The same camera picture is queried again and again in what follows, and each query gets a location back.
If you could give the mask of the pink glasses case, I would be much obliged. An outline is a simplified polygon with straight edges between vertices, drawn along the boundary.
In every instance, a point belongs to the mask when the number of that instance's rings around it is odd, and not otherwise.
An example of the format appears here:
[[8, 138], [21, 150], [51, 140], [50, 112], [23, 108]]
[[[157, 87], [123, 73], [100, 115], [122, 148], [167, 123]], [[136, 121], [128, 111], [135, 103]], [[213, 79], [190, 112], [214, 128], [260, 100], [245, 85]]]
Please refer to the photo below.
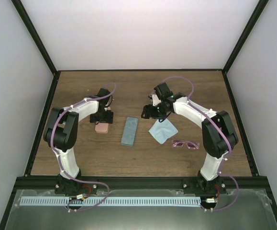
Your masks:
[[99, 134], [107, 134], [109, 131], [109, 123], [98, 121], [95, 123], [95, 131]]

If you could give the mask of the light blue cleaning cloth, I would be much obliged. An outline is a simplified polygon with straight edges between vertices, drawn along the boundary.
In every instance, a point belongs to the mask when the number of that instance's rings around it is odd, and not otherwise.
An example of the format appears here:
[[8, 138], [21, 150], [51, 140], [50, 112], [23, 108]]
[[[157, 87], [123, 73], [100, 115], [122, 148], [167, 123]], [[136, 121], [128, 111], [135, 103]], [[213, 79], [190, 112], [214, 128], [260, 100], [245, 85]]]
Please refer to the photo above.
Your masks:
[[163, 122], [156, 121], [149, 129], [149, 133], [159, 144], [164, 144], [177, 134], [178, 130], [168, 119], [165, 119]]

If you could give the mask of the green glasses case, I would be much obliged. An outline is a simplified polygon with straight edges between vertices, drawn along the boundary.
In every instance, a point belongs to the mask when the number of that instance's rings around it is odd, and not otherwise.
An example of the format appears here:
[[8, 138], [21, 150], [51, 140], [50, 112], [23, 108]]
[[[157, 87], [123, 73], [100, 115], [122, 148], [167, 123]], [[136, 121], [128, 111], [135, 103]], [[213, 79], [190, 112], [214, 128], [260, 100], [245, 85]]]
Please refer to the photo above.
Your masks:
[[138, 118], [127, 117], [121, 138], [121, 144], [124, 146], [133, 146], [135, 141], [136, 130], [138, 127]]

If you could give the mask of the purple frame sunglasses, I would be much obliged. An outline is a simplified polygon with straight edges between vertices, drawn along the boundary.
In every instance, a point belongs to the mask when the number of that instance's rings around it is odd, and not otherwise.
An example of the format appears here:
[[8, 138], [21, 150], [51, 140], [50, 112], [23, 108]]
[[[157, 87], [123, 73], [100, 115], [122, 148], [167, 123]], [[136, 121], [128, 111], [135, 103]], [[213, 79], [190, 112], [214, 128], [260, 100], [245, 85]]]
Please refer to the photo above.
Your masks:
[[183, 146], [186, 146], [188, 149], [198, 150], [200, 147], [200, 144], [198, 142], [194, 142], [194, 141], [173, 139], [172, 146], [175, 148], [181, 148]]

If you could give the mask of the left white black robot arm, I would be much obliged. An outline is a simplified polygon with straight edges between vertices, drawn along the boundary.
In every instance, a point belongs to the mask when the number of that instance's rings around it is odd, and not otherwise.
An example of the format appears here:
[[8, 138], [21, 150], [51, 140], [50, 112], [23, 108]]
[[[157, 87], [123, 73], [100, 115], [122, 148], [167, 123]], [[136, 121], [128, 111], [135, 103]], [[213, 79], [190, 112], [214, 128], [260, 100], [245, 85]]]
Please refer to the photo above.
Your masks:
[[66, 188], [71, 193], [79, 193], [83, 188], [82, 180], [77, 178], [80, 169], [74, 154], [79, 122], [89, 117], [89, 121], [97, 126], [104, 124], [107, 127], [112, 124], [111, 102], [112, 93], [101, 88], [97, 95], [86, 97], [68, 107], [54, 107], [50, 112], [43, 138], [55, 153], [60, 175], [68, 179]]

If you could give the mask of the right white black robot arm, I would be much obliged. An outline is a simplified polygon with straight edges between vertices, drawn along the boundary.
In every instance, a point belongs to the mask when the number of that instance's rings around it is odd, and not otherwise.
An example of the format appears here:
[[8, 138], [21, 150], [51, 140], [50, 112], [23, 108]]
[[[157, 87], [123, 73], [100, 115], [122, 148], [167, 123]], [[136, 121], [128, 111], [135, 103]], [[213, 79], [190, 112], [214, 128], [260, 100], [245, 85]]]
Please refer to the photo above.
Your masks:
[[163, 96], [151, 94], [149, 98], [152, 103], [143, 107], [141, 118], [164, 121], [170, 113], [174, 113], [201, 128], [206, 158], [198, 172], [197, 184], [201, 192], [209, 193], [218, 181], [222, 162], [238, 144], [230, 115], [226, 111], [206, 109], [182, 93], [167, 93]]

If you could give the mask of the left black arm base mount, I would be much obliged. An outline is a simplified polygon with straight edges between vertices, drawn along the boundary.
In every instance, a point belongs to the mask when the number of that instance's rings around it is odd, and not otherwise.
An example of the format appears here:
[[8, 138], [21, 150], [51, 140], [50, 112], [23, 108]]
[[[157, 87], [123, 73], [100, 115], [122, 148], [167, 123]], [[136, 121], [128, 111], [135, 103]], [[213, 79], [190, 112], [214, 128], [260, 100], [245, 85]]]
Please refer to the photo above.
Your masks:
[[93, 185], [76, 182], [64, 178], [61, 175], [56, 177], [55, 194], [76, 196], [79, 194], [95, 194], [97, 191]]

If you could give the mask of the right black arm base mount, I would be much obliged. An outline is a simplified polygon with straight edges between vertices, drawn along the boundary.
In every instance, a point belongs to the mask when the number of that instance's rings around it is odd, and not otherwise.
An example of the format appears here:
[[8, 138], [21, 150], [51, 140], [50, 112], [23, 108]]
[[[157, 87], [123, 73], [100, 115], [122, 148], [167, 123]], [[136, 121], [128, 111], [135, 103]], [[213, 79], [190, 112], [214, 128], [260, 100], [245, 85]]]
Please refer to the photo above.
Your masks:
[[185, 177], [181, 180], [181, 188], [185, 194], [195, 194], [196, 196], [215, 195], [219, 189], [220, 194], [226, 193], [226, 188], [222, 187], [223, 180], [221, 177], [216, 177], [211, 181], [207, 181], [203, 176]]

